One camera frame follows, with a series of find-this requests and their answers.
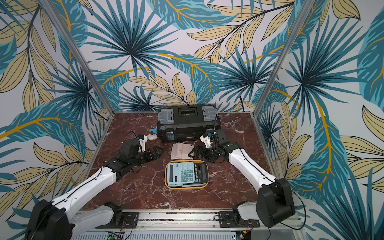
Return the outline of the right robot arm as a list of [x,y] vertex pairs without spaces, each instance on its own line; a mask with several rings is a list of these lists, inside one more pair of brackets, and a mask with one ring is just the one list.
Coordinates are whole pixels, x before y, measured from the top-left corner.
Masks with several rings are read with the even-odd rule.
[[234,207],[239,220],[259,220],[271,228],[296,214],[293,191],[285,178],[278,179],[264,170],[236,142],[230,142],[224,130],[211,136],[201,136],[203,146],[195,146],[188,156],[194,160],[215,163],[225,159],[236,167],[257,191],[255,202],[244,202]]

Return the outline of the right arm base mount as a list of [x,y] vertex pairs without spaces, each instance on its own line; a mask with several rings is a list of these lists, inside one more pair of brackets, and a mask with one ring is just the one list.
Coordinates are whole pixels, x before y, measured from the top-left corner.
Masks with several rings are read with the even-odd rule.
[[251,219],[244,220],[239,211],[237,210],[237,206],[233,207],[230,211],[220,211],[217,215],[214,216],[214,221],[219,222],[221,228],[259,228],[260,221]]

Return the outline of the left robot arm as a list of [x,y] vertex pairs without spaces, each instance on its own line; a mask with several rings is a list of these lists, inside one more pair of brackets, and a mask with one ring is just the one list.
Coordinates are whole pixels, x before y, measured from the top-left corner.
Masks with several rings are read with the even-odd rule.
[[123,218],[122,208],[112,202],[83,214],[78,211],[134,167],[159,159],[163,152],[160,147],[145,150],[145,143],[141,140],[130,139],[124,142],[113,158],[103,163],[99,170],[79,186],[50,202],[41,200],[35,204],[25,239],[70,240],[100,226],[119,228],[124,225],[127,221]]

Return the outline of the yellow plastic tray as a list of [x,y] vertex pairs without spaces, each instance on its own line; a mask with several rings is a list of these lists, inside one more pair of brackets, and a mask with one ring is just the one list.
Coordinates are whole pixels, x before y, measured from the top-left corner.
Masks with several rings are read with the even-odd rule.
[[[177,162],[193,162],[194,164],[195,163],[202,163],[203,161],[200,161],[200,160],[180,160],[180,161],[171,161],[169,163],[177,163]],[[209,182],[210,182],[210,177],[209,177],[209,182],[207,184],[195,184],[195,183],[192,183],[192,184],[186,184],[186,185],[183,185],[182,187],[179,187],[179,188],[172,188],[172,187],[169,187],[168,184],[167,184],[167,180],[166,180],[166,176],[167,176],[167,165],[166,165],[166,168],[165,168],[165,185],[167,188],[171,189],[171,190],[196,190],[196,189],[203,189],[205,188]]]

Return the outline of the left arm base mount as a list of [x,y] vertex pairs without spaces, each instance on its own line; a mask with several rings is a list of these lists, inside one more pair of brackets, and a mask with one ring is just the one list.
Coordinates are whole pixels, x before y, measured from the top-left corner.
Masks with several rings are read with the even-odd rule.
[[110,207],[114,212],[112,220],[105,225],[97,226],[96,229],[136,229],[139,219],[139,212],[124,212],[123,209],[112,203],[104,203],[104,206]]

